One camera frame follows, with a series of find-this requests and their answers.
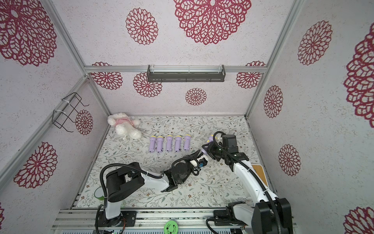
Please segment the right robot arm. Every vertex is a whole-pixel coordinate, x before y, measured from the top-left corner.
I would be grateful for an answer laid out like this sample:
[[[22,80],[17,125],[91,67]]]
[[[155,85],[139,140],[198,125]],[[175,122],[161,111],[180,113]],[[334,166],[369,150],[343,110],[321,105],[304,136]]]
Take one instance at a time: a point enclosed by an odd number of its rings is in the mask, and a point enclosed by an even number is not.
[[[292,210],[287,199],[279,198],[261,180],[247,155],[239,151],[235,135],[218,131],[202,145],[202,151],[215,161],[224,160],[240,179],[252,199],[251,205],[244,201],[230,203],[225,211],[215,211],[214,218],[206,220],[207,227],[240,225],[249,234],[292,234]]]

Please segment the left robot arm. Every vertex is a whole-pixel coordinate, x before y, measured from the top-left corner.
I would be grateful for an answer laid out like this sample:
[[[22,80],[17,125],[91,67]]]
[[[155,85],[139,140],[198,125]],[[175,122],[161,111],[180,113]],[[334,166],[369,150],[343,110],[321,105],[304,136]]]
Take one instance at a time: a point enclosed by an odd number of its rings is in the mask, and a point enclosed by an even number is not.
[[[122,202],[138,189],[143,187],[162,193],[171,192],[185,183],[190,175],[198,176],[207,163],[205,155],[198,150],[174,161],[169,169],[159,174],[143,170],[137,162],[106,165],[99,174],[104,203],[99,205],[96,212],[96,232],[99,233],[99,227],[115,227],[125,223]]]

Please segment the purple flashlight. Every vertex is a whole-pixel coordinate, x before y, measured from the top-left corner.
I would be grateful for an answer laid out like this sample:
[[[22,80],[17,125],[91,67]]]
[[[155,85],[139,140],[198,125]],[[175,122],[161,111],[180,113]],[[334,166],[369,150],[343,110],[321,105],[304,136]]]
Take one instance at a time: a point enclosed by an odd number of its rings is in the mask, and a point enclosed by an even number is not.
[[[213,135],[210,135],[208,137],[207,143],[202,145],[202,153],[204,155],[209,156],[209,150],[210,150],[210,148],[212,147],[213,144],[214,144]]]
[[[190,144],[191,144],[191,135],[187,134],[184,137],[184,150],[189,151],[190,150]]]
[[[149,152],[154,153],[155,151],[155,143],[156,143],[156,136],[150,137],[150,145],[149,145]]]
[[[172,135],[167,135],[167,144],[166,144],[167,152],[172,151],[172,142],[173,142],[173,136]]]
[[[162,136],[157,137],[157,153],[162,153],[163,152],[163,141],[164,138]]]
[[[176,136],[175,137],[175,152],[181,151],[181,143],[182,143],[182,137]]]

